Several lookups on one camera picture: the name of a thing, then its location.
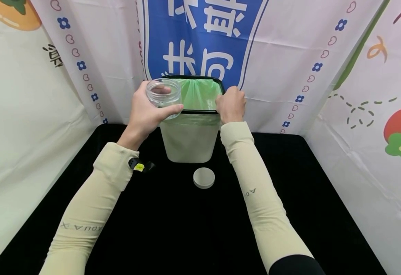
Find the white trash can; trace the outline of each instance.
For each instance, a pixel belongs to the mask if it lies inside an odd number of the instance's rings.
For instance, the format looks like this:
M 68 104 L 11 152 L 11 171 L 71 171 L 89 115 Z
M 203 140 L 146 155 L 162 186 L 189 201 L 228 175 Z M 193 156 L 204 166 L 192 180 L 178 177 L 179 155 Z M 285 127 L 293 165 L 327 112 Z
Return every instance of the white trash can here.
M 221 126 L 215 99 L 224 93 L 223 84 L 205 76 L 166 77 L 179 81 L 184 105 L 179 116 L 160 124 L 167 157 L 179 163 L 208 162 Z

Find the empty glass jar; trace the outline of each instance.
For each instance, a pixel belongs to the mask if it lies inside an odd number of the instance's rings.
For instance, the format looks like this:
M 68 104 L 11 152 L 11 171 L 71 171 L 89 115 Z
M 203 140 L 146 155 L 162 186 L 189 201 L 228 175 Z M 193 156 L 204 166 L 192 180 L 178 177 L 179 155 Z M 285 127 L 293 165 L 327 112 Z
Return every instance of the empty glass jar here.
M 168 78 L 158 78 L 150 81 L 146 87 L 148 100 L 158 108 L 181 104 L 180 84 L 178 81 Z M 179 115 L 171 115 L 166 119 L 172 119 Z

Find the blue banner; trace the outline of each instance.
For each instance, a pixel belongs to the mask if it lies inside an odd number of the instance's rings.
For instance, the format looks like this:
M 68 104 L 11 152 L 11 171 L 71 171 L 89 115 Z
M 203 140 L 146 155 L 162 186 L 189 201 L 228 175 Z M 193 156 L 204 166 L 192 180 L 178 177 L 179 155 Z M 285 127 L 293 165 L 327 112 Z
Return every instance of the blue banner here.
M 142 0 L 145 73 L 213 76 L 243 86 L 268 0 Z

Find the arm sleeve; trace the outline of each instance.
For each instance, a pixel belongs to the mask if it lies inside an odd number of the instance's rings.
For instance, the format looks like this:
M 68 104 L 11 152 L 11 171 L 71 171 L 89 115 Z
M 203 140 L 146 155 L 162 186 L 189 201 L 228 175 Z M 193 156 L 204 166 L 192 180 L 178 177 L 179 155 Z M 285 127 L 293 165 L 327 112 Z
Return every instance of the arm sleeve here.
M 291 255 L 304 255 L 315 261 L 286 216 L 246 122 L 223 125 L 221 140 L 237 174 L 266 272 Z
M 61 218 L 40 275 L 82 275 L 90 252 L 130 181 L 128 165 L 139 152 L 110 142 Z

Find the green leaf illustration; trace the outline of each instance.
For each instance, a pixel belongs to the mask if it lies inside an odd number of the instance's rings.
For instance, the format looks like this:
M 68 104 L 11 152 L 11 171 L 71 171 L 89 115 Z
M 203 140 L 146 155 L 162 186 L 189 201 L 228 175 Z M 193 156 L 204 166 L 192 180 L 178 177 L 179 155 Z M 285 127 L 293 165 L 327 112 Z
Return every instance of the green leaf illustration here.
M 26 15 L 26 0 L 0 0 L 0 2 L 7 6 L 14 7 L 21 15 Z
M 366 30 L 364 37 L 360 41 L 356 51 L 351 56 L 350 61 L 348 62 L 347 66 L 345 67 L 344 72 L 342 72 L 342 75 L 339 77 L 338 82 L 336 83 L 335 87 L 333 88 L 334 91 L 339 89 L 339 87 L 341 87 L 342 83 L 344 83 L 344 81 L 348 78 L 348 75 L 350 75 L 351 70 L 354 67 L 354 64 L 356 63 L 360 53 L 362 52 L 362 49 L 364 48 L 365 42 L 368 40 L 368 37 L 370 37 L 370 34 L 373 31 L 374 26 L 376 26 L 377 21 L 379 21 L 380 16 L 382 15 L 385 8 L 388 6 L 389 2 L 390 2 L 390 0 L 385 0 L 382 3 L 382 5 L 380 6 L 379 10 L 376 13 L 376 16 L 371 21 L 370 27 Z

